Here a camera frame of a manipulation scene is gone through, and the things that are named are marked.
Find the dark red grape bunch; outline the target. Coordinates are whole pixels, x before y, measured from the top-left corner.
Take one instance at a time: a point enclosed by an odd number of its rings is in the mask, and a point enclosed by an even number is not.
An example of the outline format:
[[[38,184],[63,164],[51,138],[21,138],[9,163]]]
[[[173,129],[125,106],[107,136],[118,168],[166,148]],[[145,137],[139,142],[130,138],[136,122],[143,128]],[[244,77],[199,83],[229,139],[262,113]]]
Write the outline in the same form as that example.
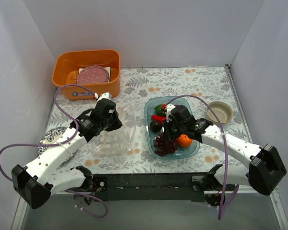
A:
[[[178,143],[176,140],[163,139],[163,133],[159,133],[153,141],[156,150],[155,154],[164,157],[175,153],[178,150]]]

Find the clear zip top bag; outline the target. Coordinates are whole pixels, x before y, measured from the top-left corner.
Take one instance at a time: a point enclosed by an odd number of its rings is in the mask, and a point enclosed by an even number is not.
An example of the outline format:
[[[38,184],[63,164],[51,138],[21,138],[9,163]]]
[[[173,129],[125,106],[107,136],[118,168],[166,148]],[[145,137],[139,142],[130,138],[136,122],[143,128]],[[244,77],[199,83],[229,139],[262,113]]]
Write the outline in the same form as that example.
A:
[[[126,155],[136,132],[136,116],[131,104],[117,110],[122,127],[114,131],[102,131],[90,142],[95,156]]]

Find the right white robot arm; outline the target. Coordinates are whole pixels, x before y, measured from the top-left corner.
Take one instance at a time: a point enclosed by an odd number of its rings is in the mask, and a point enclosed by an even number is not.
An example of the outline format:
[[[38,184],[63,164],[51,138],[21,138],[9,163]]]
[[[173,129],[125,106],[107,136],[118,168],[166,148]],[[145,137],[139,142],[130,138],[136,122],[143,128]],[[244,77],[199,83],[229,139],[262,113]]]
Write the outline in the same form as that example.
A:
[[[163,110],[166,113],[165,140],[175,140],[186,135],[199,143],[227,152],[243,165],[232,170],[225,169],[224,164],[214,166],[202,178],[203,186],[218,190],[227,184],[239,184],[250,186],[268,196],[286,175],[287,170],[275,146],[266,144],[261,147],[226,134],[209,120],[195,119],[183,105],[168,104],[163,106]]]

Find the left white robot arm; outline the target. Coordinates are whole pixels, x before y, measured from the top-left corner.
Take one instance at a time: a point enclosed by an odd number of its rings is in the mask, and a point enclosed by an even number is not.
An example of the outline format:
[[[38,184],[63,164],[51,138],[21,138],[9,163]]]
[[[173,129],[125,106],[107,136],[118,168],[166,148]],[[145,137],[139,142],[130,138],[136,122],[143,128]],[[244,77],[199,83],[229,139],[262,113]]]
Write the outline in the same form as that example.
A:
[[[101,131],[110,132],[121,127],[116,104],[110,94],[101,94],[95,108],[81,113],[58,139],[55,147],[47,148],[24,167],[16,165],[12,169],[15,191],[33,209],[44,205],[52,195],[70,188],[89,191],[93,185],[93,174],[86,167],[77,166],[56,175],[53,172]]]

